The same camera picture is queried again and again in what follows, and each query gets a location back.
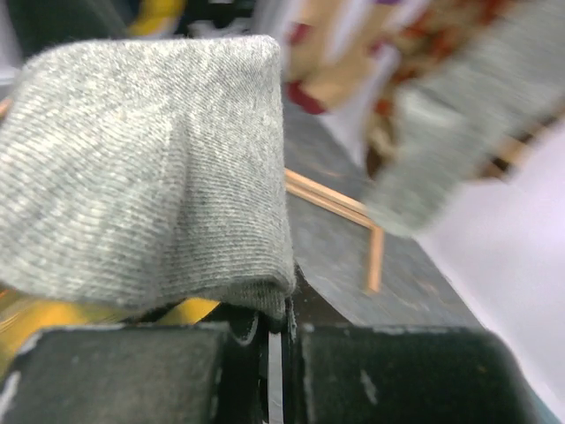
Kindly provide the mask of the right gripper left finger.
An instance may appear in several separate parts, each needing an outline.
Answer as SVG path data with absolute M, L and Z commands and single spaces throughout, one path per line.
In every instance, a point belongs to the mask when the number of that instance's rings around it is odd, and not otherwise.
M 1 383 L 4 423 L 258 423 L 259 313 L 221 305 L 193 325 L 35 331 Z

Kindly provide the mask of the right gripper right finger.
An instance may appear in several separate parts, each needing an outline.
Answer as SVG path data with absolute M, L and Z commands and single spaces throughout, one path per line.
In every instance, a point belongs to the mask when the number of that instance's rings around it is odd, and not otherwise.
M 547 410 L 493 332 L 357 326 L 297 273 L 282 336 L 287 423 L 544 423 Z

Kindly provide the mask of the grey sock black stripes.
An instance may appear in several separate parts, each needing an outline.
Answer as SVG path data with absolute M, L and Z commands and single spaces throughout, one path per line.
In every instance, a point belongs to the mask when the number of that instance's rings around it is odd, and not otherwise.
M 398 91 L 398 151 L 365 192 L 367 214 L 409 237 L 462 183 L 523 152 L 518 134 L 564 104 L 564 4 L 508 1 L 434 71 Z

